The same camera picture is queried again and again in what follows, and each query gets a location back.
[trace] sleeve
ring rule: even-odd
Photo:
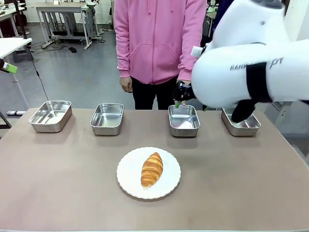
[[[114,26],[116,32],[116,51],[118,57],[117,69],[120,77],[130,76],[129,61],[129,19],[128,19],[128,0],[115,0],[114,7]]]
[[[193,46],[200,46],[203,22],[207,10],[205,0],[187,0],[183,24],[183,47],[180,56],[178,80],[191,81],[191,73],[197,58],[191,56]]]

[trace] white plate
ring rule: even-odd
[[[140,183],[144,162],[154,152],[159,153],[163,162],[160,179],[151,187],[143,188]],[[127,153],[117,167],[117,181],[128,194],[142,199],[156,199],[172,192],[180,181],[181,171],[176,158],[169,152],[156,147],[141,147]]]

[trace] croissant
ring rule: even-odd
[[[153,153],[143,164],[140,182],[144,188],[154,185],[163,172],[163,162],[158,153]]]

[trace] person's right hand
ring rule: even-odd
[[[132,79],[131,77],[120,78],[120,85],[124,92],[132,93]]]

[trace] pink hoodie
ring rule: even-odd
[[[207,0],[115,0],[120,77],[160,84],[179,75],[191,80]]]

